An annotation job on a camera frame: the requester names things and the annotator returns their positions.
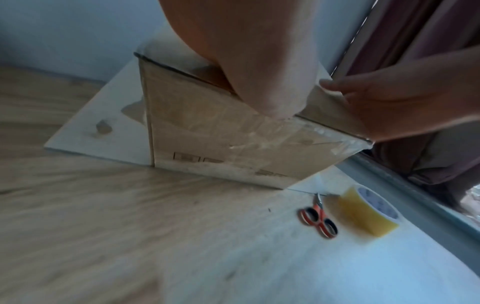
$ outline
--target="cardboard box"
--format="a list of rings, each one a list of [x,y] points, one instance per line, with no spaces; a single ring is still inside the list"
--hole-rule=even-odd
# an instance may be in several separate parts
[[[341,95],[315,87],[296,117],[271,119],[170,28],[136,55],[155,167],[284,189],[372,147]]]

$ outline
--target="orange scissors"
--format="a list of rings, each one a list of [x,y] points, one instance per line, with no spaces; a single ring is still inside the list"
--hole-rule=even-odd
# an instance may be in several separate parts
[[[313,207],[307,207],[300,211],[300,216],[309,226],[317,227],[326,238],[334,238],[339,233],[335,223],[327,218],[324,211],[324,204],[320,193],[317,193],[317,202]]]

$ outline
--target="packing tape roll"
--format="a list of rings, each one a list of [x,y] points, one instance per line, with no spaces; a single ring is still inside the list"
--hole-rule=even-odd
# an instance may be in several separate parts
[[[401,214],[383,197],[361,185],[350,187],[338,200],[343,212],[374,236],[383,236],[401,221]]]

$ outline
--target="box flap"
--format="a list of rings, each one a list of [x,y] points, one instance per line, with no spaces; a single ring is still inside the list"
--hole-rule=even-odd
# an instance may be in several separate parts
[[[220,67],[190,49],[167,22],[152,39],[140,45],[135,55],[235,94]],[[319,65],[317,83],[325,78],[331,79]],[[343,95],[325,91],[319,86],[312,90],[306,108],[297,116],[355,137],[369,138],[363,123],[348,110]]]

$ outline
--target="wooden table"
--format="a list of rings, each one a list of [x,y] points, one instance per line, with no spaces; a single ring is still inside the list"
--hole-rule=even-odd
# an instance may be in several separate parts
[[[332,198],[326,240],[297,218],[310,194],[44,150],[100,87],[0,69],[0,303],[480,301],[480,279],[407,220],[374,239]]]

